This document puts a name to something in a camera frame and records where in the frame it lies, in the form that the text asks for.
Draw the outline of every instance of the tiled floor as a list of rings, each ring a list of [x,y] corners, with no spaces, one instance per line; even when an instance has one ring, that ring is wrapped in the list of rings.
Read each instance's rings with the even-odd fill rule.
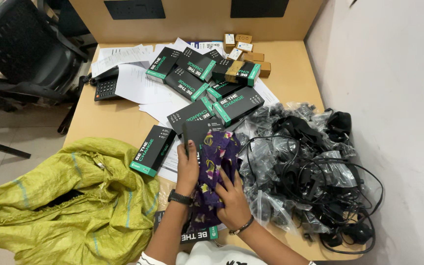
[[[0,111],[0,144],[32,154],[22,159],[0,152],[0,185],[35,168],[62,148],[65,136],[56,130],[70,105],[27,106],[15,113]],[[0,249],[0,265],[14,264],[14,254]]]

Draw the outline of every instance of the white shirt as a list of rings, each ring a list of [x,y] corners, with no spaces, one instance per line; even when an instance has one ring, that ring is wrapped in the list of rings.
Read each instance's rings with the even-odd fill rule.
[[[197,242],[191,254],[178,253],[176,265],[266,265],[256,253],[237,246],[226,245],[217,247],[212,241]],[[137,265],[166,265],[161,261],[147,256],[144,252]]]

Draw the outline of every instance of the person's left hand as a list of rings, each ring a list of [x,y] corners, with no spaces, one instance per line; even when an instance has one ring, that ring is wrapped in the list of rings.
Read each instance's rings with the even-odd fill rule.
[[[196,145],[192,140],[187,143],[189,157],[186,156],[184,145],[178,145],[178,182],[176,193],[190,197],[199,178],[199,163],[197,163]]]

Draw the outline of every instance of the desk telephone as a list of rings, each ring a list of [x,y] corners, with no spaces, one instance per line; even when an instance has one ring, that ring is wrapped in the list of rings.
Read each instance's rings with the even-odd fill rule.
[[[93,78],[95,82],[92,85],[96,85],[94,101],[122,99],[115,94],[118,76],[119,67],[116,66]]]

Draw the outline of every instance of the bracelet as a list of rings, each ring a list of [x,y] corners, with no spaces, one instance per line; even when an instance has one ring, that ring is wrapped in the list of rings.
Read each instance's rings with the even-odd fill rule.
[[[250,226],[251,223],[253,223],[253,220],[254,220],[254,216],[251,215],[251,219],[244,226],[240,227],[237,230],[230,230],[228,232],[228,234],[231,235],[231,236],[234,236],[234,235],[239,234],[240,232],[242,232],[243,230],[245,230],[246,228],[248,228],[248,226]]]

